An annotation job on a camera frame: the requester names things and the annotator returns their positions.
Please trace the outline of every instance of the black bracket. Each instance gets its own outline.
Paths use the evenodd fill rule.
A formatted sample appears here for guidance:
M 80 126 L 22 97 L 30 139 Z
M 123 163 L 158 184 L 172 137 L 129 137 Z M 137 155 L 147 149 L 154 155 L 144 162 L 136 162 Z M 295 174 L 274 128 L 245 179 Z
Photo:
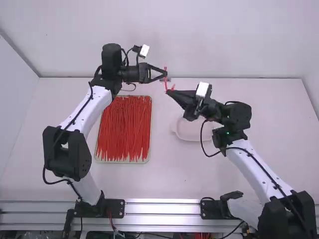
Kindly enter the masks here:
M 121 219 L 125 215 L 125 204 L 124 199 L 105 199 L 103 191 L 101 191 L 98 203 L 94 206 L 76 201 L 74 209 L 69 209 L 66 213 L 62 239 L 69 238 L 73 218 Z
M 101 191 L 101 196 L 95 206 L 85 202 L 76 202 L 74 217 L 76 218 L 123 218 L 125 214 L 124 199 L 106 199 Z
M 200 200 L 200 216 L 203 220 L 212 219 L 235 219 L 228 209 L 227 201 L 229 199 L 237 199 L 243 196 L 240 191 L 224 194 L 220 196 L 220 200 L 212 198 L 203 198 Z
M 224 219 L 220 210 L 220 201 L 201 200 L 200 216 L 203 220 Z

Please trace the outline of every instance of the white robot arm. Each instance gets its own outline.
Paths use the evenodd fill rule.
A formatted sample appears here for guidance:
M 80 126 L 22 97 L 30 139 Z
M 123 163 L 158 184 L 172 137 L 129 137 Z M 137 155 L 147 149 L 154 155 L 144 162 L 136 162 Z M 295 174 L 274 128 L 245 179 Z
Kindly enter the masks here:
M 199 83 L 196 91 L 168 90 L 184 110 L 183 117 L 193 121 L 202 115 L 204 121 L 215 121 L 223 127 L 212 130 L 214 146 L 227 156 L 256 192 L 260 203 L 243 200 L 237 191 L 223 195 L 219 202 L 201 200 L 202 218 L 221 208 L 226 217 L 236 217 L 258 229 L 262 239 L 316 238 L 315 205 L 306 192 L 295 192 L 291 186 L 276 175 L 258 155 L 244 133 L 250 127 L 251 107 L 242 102 L 222 104 L 210 98 L 212 86 Z

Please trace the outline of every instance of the metal frame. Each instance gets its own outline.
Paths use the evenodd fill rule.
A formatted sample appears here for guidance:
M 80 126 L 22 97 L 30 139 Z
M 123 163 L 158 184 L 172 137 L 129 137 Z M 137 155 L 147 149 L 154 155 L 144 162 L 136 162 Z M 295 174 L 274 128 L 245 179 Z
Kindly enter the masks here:
M 126 199 L 125 216 L 113 219 L 126 232 L 227 233 L 239 220 L 203 220 L 196 199 Z M 74 202 L 0 201 L 0 230 L 63 230 L 66 211 Z M 75 218 L 72 230 L 80 230 Z M 112 231 L 109 219 L 83 218 L 83 231 Z

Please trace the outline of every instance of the wire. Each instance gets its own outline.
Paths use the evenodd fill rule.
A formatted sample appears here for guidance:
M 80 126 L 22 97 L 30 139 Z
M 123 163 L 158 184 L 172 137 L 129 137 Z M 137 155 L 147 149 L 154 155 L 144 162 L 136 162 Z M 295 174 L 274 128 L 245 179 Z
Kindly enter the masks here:
M 100 70 L 102 69 L 102 65 L 98 66 L 98 68 L 96 69 L 95 73 L 94 73 L 94 77 L 97 77 L 99 75 Z
M 136 84 L 134 84 L 134 83 L 126 83 L 127 85 L 134 85 L 134 89 L 132 89 L 132 90 L 122 90 L 121 89 L 121 91 L 134 91 L 135 89 L 136 89 Z
M 226 102 L 225 102 L 225 105 L 230 104 L 230 103 L 233 103 L 233 104 L 234 104 L 234 103 L 239 103 L 239 101 L 226 101 Z
M 232 230 L 229 234 L 221 237 L 221 238 L 217 238 L 217 239 L 225 239 L 227 237 L 229 237 L 230 235 L 232 235 L 242 224 L 244 223 L 244 221 L 241 221 L 240 224 L 237 225 L 237 227 L 234 228 L 234 230 Z
M 219 153 L 221 153 L 221 151 L 218 151 L 218 152 L 216 152 L 216 153 L 214 153 L 214 154 L 212 154 L 212 155 L 208 155 L 208 154 L 206 153 L 206 151 L 205 151 L 205 149 L 204 149 L 204 146 L 203 146 L 203 127 L 204 127 L 204 124 L 205 124 L 206 122 L 208 122 L 207 119 L 204 120 L 204 122 L 201 124 L 201 128 L 200 128 L 200 146 L 201 146 L 201 149 L 203 150 L 205 156 L 211 158 L 211 157 L 214 157 L 214 156 L 218 155 Z
M 139 54 L 136 55 L 136 65 L 139 65 Z
M 202 142 L 202 131 L 203 131 L 203 126 L 204 124 L 207 122 L 208 120 L 204 120 L 203 124 L 201 125 L 201 128 L 200 128 L 200 145 L 201 145 L 201 148 L 204 152 L 204 154 L 207 156 L 207 157 L 213 157 L 217 154 L 219 154 L 221 151 L 219 152 L 216 152 L 212 155 L 207 155 L 207 153 L 205 152 L 204 150 L 204 147 L 203 147 L 203 142 Z M 293 213 L 295 214 L 295 216 L 298 218 L 298 220 L 300 221 L 302 227 L 304 228 L 304 230 L 306 231 L 306 234 L 307 236 L 311 239 L 311 234 L 310 232 L 307 230 L 307 227 L 306 227 L 306 223 L 305 221 L 302 219 L 301 215 L 299 214 L 299 212 L 297 211 L 297 209 L 295 208 L 295 206 L 292 204 L 292 202 L 289 200 L 288 196 L 285 194 L 285 192 L 282 190 L 281 186 L 274 180 L 274 178 L 267 172 L 267 170 L 261 165 L 261 163 L 254 157 L 254 155 L 252 153 L 250 153 L 249 151 L 247 151 L 246 149 L 244 148 L 240 148 L 240 147 L 227 147 L 225 148 L 225 150 L 229 150 L 229 149 L 238 149 L 238 150 L 241 150 L 241 151 L 244 151 L 245 153 L 248 154 L 249 157 L 251 157 L 257 164 L 258 166 L 264 171 L 264 173 L 268 176 L 268 178 L 272 181 L 272 183 L 275 185 L 276 189 L 278 189 L 280 191 L 280 193 L 284 196 L 285 200 L 287 201 L 287 203 L 289 204 L 290 206 L 290 209 L 293 211 Z
M 155 233 L 142 233 L 142 234 L 143 234 L 143 235 L 152 235 L 152 236 L 156 236 L 156 237 L 159 237 L 159 238 L 172 239 L 172 238 L 170 238 L 170 237 L 158 235 L 158 234 L 155 234 Z
M 130 50 L 128 50 L 128 51 L 126 52 L 123 48 L 121 48 L 121 51 L 122 51 L 122 52 L 124 53 L 124 55 L 125 55 L 125 58 L 124 58 L 124 61 L 122 62 L 122 64 L 125 65 L 125 61 L 126 61 L 126 66 L 129 66 L 130 63 L 129 63 L 128 53 L 129 53 Z
M 129 66 L 129 65 L 130 65 L 130 63 L 128 62 L 128 58 L 129 58 L 129 52 L 132 51 L 132 50 L 133 50 L 133 48 L 129 49 L 129 50 L 126 52 L 126 55 L 125 55 L 125 58 L 124 58 L 122 64 L 125 64 L 125 61 L 126 61 L 126 63 L 127 63 L 126 66 Z
M 141 234 L 142 234 L 142 232 L 140 232 L 136 237 L 134 237 L 134 238 L 129 238 L 129 239 L 137 239 L 137 238 L 140 237 Z
M 201 199 L 201 201 L 204 200 L 204 199 L 209 199 L 209 200 L 215 201 L 215 199 L 213 199 L 213 198 L 211 198 L 211 197 L 203 197 L 203 198 Z
M 81 238 L 81 234 L 82 234 L 82 231 L 83 231 L 83 219 L 82 219 L 82 216 L 81 216 L 80 220 L 81 220 L 81 231 L 80 231 L 80 238 Z
M 59 141 L 59 139 L 62 137 L 62 135 L 66 132 L 66 130 L 72 125 L 72 124 L 75 124 L 75 120 L 78 118 L 78 116 L 81 114 L 81 112 L 83 111 L 83 109 L 87 106 L 87 104 L 90 102 L 90 100 L 93 99 L 93 88 L 92 88 L 92 85 L 91 85 L 91 82 L 89 82 L 89 86 L 90 86 L 90 90 L 91 90 L 91 95 L 90 97 L 88 98 L 88 100 L 85 102 L 85 104 L 82 106 L 82 108 L 79 110 L 79 112 L 75 115 L 75 117 L 69 122 L 69 124 L 61 131 L 61 133 L 59 134 L 59 136 L 56 138 L 56 140 L 54 141 L 53 143 L 53 146 L 51 147 L 49 153 L 48 153 L 48 156 L 47 156 L 47 160 L 45 161 L 49 161 L 49 158 L 50 158 L 50 155 L 52 153 L 52 151 L 54 150 L 57 142 Z M 53 184 L 57 184 L 57 183 L 61 183 L 61 182 L 67 182 L 67 184 L 69 184 L 71 186 L 71 188 L 73 189 L 73 191 L 76 193 L 76 195 L 78 196 L 78 198 L 81 200 L 82 197 L 81 195 L 76 191 L 73 183 L 69 180 L 69 179 L 61 179 L 61 180 L 58 180 L 58 181 L 55 181 L 55 182 L 48 182 L 45 178 L 45 168 L 46 165 L 43 166 L 43 171 L 42 171 L 42 179 L 44 181 L 45 184 L 48 184 L 48 185 L 53 185 Z

